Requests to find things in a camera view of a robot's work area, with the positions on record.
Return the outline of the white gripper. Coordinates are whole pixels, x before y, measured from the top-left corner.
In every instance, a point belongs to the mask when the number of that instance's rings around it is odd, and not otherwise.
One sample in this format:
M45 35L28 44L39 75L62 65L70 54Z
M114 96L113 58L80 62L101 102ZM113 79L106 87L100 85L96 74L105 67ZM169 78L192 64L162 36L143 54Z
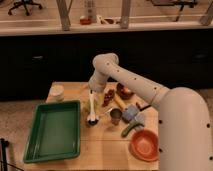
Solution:
M97 120L94 108L94 94L93 91L101 93L106 87L106 81L96 76L92 76L88 82L89 88L92 90L89 92L90 101L90 113L87 117L88 122L95 122Z

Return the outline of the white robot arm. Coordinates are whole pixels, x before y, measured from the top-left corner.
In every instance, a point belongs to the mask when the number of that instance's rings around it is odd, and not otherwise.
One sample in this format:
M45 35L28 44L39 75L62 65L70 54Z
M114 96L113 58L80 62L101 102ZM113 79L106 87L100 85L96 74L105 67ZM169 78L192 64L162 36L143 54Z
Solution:
M158 112L159 171L213 171L210 114L196 91L169 89L119 66L114 53L93 59L89 88L101 92L113 78Z

